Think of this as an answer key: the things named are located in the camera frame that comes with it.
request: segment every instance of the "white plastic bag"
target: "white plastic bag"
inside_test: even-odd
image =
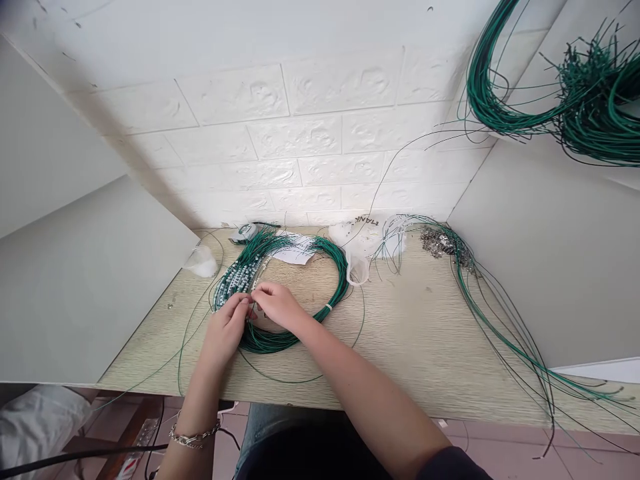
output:
[[[214,277],[218,271],[218,264],[213,258],[211,249],[206,245],[198,245],[193,249],[185,268],[202,278]]]
[[[345,251],[347,281],[355,287],[359,287],[369,279],[369,265],[376,252],[379,258],[388,258],[396,257],[404,251],[403,235],[390,235],[380,249],[385,232],[389,230],[389,222],[385,218],[376,215],[360,215],[354,220],[329,227],[329,237],[332,242]],[[351,278],[352,272],[355,274],[354,279]]]
[[[369,280],[369,260],[349,249],[345,250],[345,257],[347,258],[347,281],[354,287],[364,285]],[[357,281],[351,279],[352,273],[355,274]]]

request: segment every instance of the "wooden table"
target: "wooden table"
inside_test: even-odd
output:
[[[310,235],[319,232],[318,228],[291,230]],[[231,232],[219,229],[203,240],[218,262],[224,256],[222,272],[241,251],[241,247],[227,240]],[[304,266],[272,259],[262,279],[287,285],[304,308],[314,313],[335,291],[337,270],[332,260],[319,255]],[[205,334],[210,285],[211,280],[180,271],[97,386],[183,395]],[[370,281],[338,304],[324,325],[350,345],[357,338],[354,348],[400,384],[433,417],[549,425],[541,408],[502,366],[471,316],[451,274],[450,259],[434,259],[422,250],[417,234],[407,236],[400,275],[392,274],[385,262],[379,261],[377,270],[371,270]],[[191,336],[182,353],[179,388],[177,353],[183,338],[189,340]],[[530,385],[541,391],[530,370],[506,347],[499,345],[498,349]],[[306,381],[319,375],[302,345],[270,355],[245,355],[256,369],[272,379],[258,373],[238,355],[223,388],[224,399],[339,408],[323,377],[306,383],[281,383]],[[617,386],[610,384],[606,388]],[[542,403],[540,397],[534,397]],[[640,385],[625,385],[622,397],[640,399]],[[557,393],[556,403],[596,431],[634,433],[590,402]],[[638,408],[640,401],[633,400],[628,405]],[[632,425],[640,424],[638,417],[612,410]],[[566,429],[582,429],[560,412],[558,420]]]

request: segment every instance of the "hand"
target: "hand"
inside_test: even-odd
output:
[[[253,301],[248,293],[234,293],[209,319],[209,326],[198,364],[214,373],[225,370],[240,343],[245,318]]]
[[[266,316],[294,334],[297,325],[306,319],[312,319],[291,291],[279,283],[259,283],[251,292],[251,297],[258,304],[258,310],[264,310]]]

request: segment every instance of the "silver bracelet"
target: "silver bracelet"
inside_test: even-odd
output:
[[[184,445],[185,447],[188,447],[188,448],[202,450],[202,443],[204,442],[204,440],[206,440],[208,437],[214,435],[218,430],[220,430],[220,419],[217,420],[214,428],[204,433],[198,433],[193,437],[186,437],[184,435],[176,436],[175,426],[176,426],[176,423],[173,424],[173,426],[171,427],[171,431],[169,432],[169,438],[171,440],[173,440],[174,442],[178,442],[180,445]]]

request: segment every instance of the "paper label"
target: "paper label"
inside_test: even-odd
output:
[[[278,230],[276,235],[288,235],[294,244],[286,249],[280,250],[272,255],[273,258],[282,260],[292,265],[306,265],[309,259],[315,254],[314,250],[309,250],[313,239],[300,235],[299,233],[285,232]]]

